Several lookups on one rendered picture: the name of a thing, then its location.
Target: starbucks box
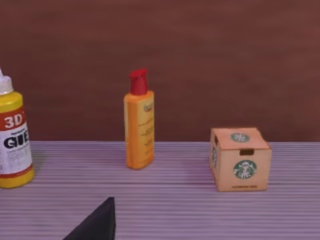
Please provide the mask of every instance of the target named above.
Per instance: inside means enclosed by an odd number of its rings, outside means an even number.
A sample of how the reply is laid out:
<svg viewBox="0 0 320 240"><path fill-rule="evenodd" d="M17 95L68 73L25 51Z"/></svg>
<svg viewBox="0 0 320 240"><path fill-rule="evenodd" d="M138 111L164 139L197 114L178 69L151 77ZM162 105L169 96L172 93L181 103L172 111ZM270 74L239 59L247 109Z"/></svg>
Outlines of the starbucks box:
<svg viewBox="0 0 320 240"><path fill-rule="evenodd" d="M255 127L211 129L209 165L219 192L267 190L271 156Z"/></svg>

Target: yellow bottle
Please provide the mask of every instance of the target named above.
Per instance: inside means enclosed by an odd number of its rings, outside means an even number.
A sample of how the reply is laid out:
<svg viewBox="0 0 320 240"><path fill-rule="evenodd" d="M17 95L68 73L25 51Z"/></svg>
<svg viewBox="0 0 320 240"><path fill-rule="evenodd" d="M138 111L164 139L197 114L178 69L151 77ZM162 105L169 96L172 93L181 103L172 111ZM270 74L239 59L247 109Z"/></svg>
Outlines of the yellow bottle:
<svg viewBox="0 0 320 240"><path fill-rule="evenodd" d="M147 70L130 74L130 93L124 97L126 165L142 169L155 157L154 93L148 90Z"/></svg>
<svg viewBox="0 0 320 240"><path fill-rule="evenodd" d="M34 175L23 97L0 70L0 188L20 187Z"/></svg>

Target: striped tabletop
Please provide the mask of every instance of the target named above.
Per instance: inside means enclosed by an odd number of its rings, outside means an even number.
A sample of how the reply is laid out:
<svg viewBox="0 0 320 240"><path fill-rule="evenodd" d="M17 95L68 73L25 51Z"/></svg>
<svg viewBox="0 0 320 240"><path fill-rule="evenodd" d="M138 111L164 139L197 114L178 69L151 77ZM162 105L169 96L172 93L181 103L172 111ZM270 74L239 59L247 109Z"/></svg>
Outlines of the striped tabletop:
<svg viewBox="0 0 320 240"><path fill-rule="evenodd" d="M320 143L271 146L268 191L232 193L207 142L158 142L139 171L123 142L33 142L33 182L0 189L0 240L61 240L107 197L116 240L320 240Z"/></svg>

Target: red cap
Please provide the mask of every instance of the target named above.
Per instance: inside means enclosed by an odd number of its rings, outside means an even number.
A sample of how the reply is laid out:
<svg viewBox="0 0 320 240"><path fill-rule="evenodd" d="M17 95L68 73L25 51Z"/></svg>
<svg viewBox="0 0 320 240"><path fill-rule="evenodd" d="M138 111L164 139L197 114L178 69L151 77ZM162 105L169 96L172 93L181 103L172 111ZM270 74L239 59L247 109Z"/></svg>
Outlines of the red cap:
<svg viewBox="0 0 320 240"><path fill-rule="evenodd" d="M146 79L147 69L142 68L130 73L132 95L146 95L148 92L148 85Z"/></svg>

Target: starbucks logo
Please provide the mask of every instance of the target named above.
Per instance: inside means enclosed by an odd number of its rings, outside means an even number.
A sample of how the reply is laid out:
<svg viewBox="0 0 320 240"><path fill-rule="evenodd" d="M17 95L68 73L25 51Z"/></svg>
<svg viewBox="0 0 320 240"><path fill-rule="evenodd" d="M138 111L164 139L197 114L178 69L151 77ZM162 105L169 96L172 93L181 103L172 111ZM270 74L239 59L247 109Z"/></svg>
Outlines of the starbucks logo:
<svg viewBox="0 0 320 240"><path fill-rule="evenodd" d="M212 148L212 163L213 163L213 167L216 168L216 166L217 166L217 151L216 151L215 147Z"/></svg>
<svg viewBox="0 0 320 240"><path fill-rule="evenodd" d="M231 139L238 143L245 143L250 140L250 137L246 134L236 132L231 134Z"/></svg>
<svg viewBox="0 0 320 240"><path fill-rule="evenodd" d="M257 165L251 160L242 160L233 168L234 175L239 179L249 179L256 171Z"/></svg>

